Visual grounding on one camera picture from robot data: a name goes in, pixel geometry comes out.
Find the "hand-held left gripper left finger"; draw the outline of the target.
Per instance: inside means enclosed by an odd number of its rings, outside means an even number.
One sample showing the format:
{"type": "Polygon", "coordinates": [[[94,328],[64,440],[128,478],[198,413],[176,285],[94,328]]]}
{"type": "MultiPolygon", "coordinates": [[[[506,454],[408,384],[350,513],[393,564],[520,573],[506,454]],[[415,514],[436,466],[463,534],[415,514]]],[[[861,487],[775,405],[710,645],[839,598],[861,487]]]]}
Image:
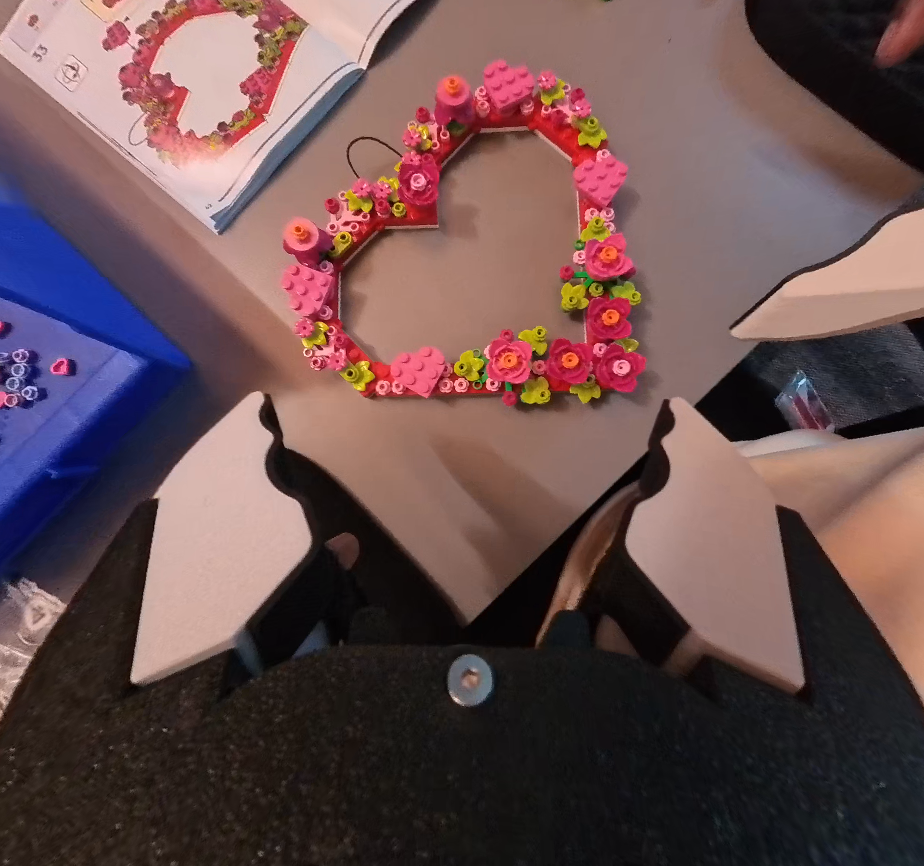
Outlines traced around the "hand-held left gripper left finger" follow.
{"type": "Polygon", "coordinates": [[[130,679],[146,686],[229,650],[260,670],[246,624],[315,543],[269,478],[266,398],[243,398],[157,490],[130,679]]]}

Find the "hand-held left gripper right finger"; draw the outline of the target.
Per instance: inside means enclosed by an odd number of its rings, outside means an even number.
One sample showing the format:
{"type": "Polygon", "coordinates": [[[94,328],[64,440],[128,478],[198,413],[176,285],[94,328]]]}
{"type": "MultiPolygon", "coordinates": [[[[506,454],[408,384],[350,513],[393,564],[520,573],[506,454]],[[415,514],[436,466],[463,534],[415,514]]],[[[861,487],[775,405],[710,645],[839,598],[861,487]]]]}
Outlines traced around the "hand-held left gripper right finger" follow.
{"type": "Polygon", "coordinates": [[[664,401],[641,478],[578,537],[576,606],[597,648],[665,673],[710,659],[805,686],[775,499],[681,398],[664,401]]]}

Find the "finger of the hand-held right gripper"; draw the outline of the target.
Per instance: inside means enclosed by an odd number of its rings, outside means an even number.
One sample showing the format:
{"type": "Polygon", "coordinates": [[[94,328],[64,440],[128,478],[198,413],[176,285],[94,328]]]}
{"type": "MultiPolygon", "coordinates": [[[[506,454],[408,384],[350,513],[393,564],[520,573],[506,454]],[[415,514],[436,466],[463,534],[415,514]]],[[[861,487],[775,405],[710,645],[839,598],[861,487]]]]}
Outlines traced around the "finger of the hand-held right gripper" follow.
{"type": "Polygon", "coordinates": [[[840,336],[922,316],[923,190],[846,250],[793,271],[730,325],[748,341],[840,336]]]}

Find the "person's right hand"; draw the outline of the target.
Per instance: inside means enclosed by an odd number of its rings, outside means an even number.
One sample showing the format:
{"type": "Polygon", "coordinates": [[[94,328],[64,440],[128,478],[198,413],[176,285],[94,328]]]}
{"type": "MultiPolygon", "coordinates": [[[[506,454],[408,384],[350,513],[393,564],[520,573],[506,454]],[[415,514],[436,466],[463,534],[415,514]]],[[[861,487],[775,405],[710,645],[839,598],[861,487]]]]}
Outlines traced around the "person's right hand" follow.
{"type": "Polygon", "coordinates": [[[923,44],[923,0],[897,0],[875,54],[878,67],[903,63],[923,44]]]}

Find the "small clear bag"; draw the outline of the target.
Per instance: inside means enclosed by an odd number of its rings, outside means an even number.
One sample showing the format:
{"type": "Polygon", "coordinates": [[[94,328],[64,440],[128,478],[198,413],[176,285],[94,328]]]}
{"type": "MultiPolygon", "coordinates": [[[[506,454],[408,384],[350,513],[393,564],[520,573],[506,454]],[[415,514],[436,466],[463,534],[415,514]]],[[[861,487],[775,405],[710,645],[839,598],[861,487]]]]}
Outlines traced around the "small clear bag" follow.
{"type": "Polygon", "coordinates": [[[814,383],[801,369],[795,371],[774,399],[791,431],[834,433],[834,419],[814,383]]]}

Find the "person's bare leg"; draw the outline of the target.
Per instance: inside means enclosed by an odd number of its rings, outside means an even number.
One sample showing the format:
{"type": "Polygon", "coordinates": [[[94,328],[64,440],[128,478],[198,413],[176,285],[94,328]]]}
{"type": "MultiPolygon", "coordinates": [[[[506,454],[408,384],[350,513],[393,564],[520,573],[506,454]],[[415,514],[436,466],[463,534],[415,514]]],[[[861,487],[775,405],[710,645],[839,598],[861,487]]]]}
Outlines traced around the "person's bare leg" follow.
{"type": "MultiPolygon", "coordinates": [[[[776,502],[799,513],[922,705],[922,429],[848,439],[789,431],[733,445],[776,502]]],[[[577,610],[641,483],[610,496],[569,550],[535,646],[577,610]]]]}

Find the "heart-shaped toy brick wreath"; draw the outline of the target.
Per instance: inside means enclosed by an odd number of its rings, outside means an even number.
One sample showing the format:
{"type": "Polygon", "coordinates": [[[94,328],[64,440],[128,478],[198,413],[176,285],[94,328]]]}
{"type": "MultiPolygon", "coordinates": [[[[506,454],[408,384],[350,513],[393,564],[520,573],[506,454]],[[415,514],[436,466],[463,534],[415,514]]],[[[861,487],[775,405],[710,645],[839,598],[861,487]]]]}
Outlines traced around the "heart-shaped toy brick wreath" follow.
{"type": "Polygon", "coordinates": [[[329,198],[325,225],[295,217],[283,230],[289,261],[280,287],[310,367],[339,375],[364,398],[496,397],[514,408],[546,405],[560,394],[587,405],[604,393],[633,392],[646,370],[632,326],[641,293],[613,208],[628,167],[609,150],[583,88],[550,70],[534,75],[525,65],[495,60],[479,86],[459,75],[441,78],[433,106],[418,108],[402,140],[395,171],[357,178],[329,198]],[[581,338],[555,337],[536,325],[502,330],[483,349],[463,350],[453,361],[430,346],[390,362],[371,358],[342,317],[347,264],[387,232],[434,228],[444,168],[472,139],[524,132],[572,167],[577,239],[571,262],[558,272],[559,307],[581,320],[581,338]]]}

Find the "pile of small round pieces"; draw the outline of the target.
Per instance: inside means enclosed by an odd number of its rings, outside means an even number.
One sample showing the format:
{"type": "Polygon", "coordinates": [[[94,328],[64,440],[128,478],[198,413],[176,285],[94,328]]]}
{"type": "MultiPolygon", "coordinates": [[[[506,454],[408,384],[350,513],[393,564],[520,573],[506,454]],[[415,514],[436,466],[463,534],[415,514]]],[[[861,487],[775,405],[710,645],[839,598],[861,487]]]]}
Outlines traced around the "pile of small round pieces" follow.
{"type": "Polygon", "coordinates": [[[1,350],[1,408],[27,409],[44,397],[40,387],[40,358],[28,348],[1,350]]]}

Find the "blue plastic bin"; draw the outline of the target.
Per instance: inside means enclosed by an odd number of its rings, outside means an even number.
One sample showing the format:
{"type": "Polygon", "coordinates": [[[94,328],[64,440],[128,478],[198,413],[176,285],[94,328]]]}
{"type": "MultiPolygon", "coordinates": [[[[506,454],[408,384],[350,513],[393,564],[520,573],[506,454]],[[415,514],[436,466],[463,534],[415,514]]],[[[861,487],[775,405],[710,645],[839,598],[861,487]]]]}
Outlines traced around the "blue plastic bin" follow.
{"type": "Polygon", "coordinates": [[[1,408],[1,567],[94,479],[191,369],[177,348],[2,183],[1,350],[40,358],[44,397],[1,408]],[[72,377],[49,374],[60,357],[72,377]]]}

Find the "open instruction booklet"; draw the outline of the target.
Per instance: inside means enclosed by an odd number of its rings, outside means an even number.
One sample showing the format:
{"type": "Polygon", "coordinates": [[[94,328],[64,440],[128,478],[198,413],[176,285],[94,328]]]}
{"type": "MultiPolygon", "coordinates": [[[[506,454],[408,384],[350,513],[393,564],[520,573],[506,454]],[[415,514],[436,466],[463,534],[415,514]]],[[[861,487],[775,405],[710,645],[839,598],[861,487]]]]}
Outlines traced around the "open instruction booklet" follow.
{"type": "Polygon", "coordinates": [[[22,0],[2,56],[215,234],[418,0],[22,0]]]}

